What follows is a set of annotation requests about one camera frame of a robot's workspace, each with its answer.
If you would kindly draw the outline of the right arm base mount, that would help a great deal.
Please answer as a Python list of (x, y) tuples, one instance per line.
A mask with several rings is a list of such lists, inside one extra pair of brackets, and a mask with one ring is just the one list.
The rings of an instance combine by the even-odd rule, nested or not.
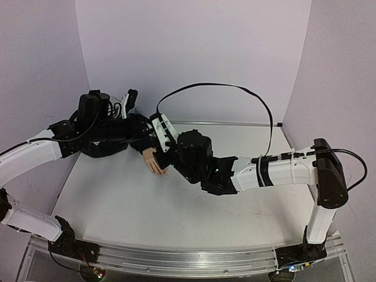
[(311, 244), (307, 240), (307, 226), (301, 244), (279, 247), (275, 250), (277, 269), (284, 270), (298, 264), (312, 263), (327, 256), (326, 239), (320, 244)]

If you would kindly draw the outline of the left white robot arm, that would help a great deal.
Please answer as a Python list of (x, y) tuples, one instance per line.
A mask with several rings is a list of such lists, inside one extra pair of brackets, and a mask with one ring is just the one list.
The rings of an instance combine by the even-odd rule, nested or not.
[(45, 163), (65, 159), (77, 152), (105, 157), (131, 146), (154, 174), (163, 170), (154, 159), (151, 122), (137, 113), (138, 92), (129, 89), (119, 102), (100, 90), (79, 99), (69, 119), (50, 125), (36, 136), (1, 152), (1, 224), (35, 234), (56, 244), (68, 257), (79, 252), (79, 243), (68, 221), (47, 216), (20, 204), (4, 188), (13, 179)]

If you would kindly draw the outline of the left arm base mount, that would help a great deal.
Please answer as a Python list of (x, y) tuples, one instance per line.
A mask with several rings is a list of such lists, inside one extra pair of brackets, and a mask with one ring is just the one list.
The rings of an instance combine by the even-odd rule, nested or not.
[(67, 220), (59, 216), (55, 216), (55, 219), (59, 223), (61, 234), (55, 241), (48, 241), (48, 250), (54, 254), (82, 260), (87, 264), (96, 263), (100, 246), (96, 243), (77, 239)]

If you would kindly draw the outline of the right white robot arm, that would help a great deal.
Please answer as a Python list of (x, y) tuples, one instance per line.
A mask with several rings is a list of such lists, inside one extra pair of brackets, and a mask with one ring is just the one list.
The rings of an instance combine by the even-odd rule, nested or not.
[(211, 139), (196, 129), (178, 134), (157, 125), (155, 132), (158, 165), (162, 169), (173, 166), (189, 183), (200, 184), (207, 193), (222, 196), (271, 186), (315, 186), (315, 206), (305, 233), (308, 244), (325, 241), (337, 209), (348, 201), (342, 164), (325, 139), (316, 139), (313, 147), (297, 152), (218, 158), (213, 155)]

